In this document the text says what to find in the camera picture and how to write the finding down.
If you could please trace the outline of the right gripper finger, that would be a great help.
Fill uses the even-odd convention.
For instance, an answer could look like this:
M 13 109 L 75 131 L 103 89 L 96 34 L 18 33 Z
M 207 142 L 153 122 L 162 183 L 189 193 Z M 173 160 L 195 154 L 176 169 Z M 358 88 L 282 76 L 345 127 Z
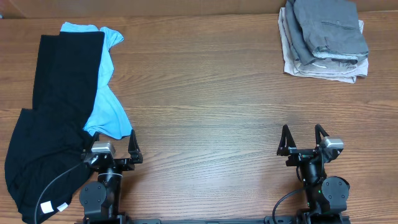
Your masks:
M 280 143 L 277 149 L 278 156 L 289 156 L 291 151 L 296 150 L 294 139 L 287 124 L 282 127 Z
M 327 137 L 329 134 L 322 128 L 320 124 L 315 126 L 315 140 L 316 144 L 319 145 L 322 141 L 322 137 Z

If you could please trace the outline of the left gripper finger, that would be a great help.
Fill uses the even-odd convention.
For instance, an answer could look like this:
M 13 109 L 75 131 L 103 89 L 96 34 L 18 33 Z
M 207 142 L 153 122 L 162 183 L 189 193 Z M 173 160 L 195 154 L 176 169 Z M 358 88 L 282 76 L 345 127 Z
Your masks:
M 129 138 L 128 153 L 131 155 L 131 160 L 133 164 L 142 164 L 143 156 L 141 150 L 139 149 L 135 130 L 131 130 L 131 135 Z
M 90 140 L 85 144 L 84 152 L 91 152 L 91 148 L 93 147 L 94 143 L 100 139 L 99 132 L 95 132 Z

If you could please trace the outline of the black t-shirt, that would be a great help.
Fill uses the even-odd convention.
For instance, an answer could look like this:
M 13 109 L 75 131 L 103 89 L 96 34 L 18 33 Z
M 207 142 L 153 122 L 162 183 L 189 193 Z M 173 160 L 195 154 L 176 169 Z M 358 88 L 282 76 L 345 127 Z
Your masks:
M 40 39 L 32 107 L 22 109 L 5 160 L 7 189 L 26 223 L 42 223 L 90 178 L 83 129 L 97 92 L 102 32 Z

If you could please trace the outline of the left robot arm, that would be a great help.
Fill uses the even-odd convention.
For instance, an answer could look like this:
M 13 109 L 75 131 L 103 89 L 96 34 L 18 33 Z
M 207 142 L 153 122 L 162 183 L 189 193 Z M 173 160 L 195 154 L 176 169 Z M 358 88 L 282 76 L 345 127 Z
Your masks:
M 133 171 L 136 164 L 143 163 L 135 131 L 129 137 L 127 158 L 116 158 L 116 150 L 109 141 L 100 141 L 94 135 L 91 147 L 83 154 L 84 164 L 98 174 L 95 182 L 83 186 L 79 200 L 84 208 L 83 223 L 132 223 L 131 218 L 119 211 L 123 172 Z

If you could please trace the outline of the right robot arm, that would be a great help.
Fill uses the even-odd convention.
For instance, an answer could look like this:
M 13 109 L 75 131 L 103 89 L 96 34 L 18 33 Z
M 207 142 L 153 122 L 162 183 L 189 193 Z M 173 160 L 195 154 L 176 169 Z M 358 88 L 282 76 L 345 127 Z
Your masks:
M 297 210 L 290 221 L 296 224 L 344 224 L 349 217 L 342 212 L 347 209 L 350 184 L 337 176 L 327 176 L 325 164 L 342 153 L 344 142 L 331 137 L 320 124 L 315 126 L 315 147 L 298 149 L 287 125 L 282 128 L 281 139 L 277 149 L 278 156 L 286 156 L 287 167 L 295 167 L 296 175 L 303 187 L 283 196 L 272 210 L 272 222 L 278 223 L 277 207 L 287 198 L 303 192 L 307 198 L 307 208 Z

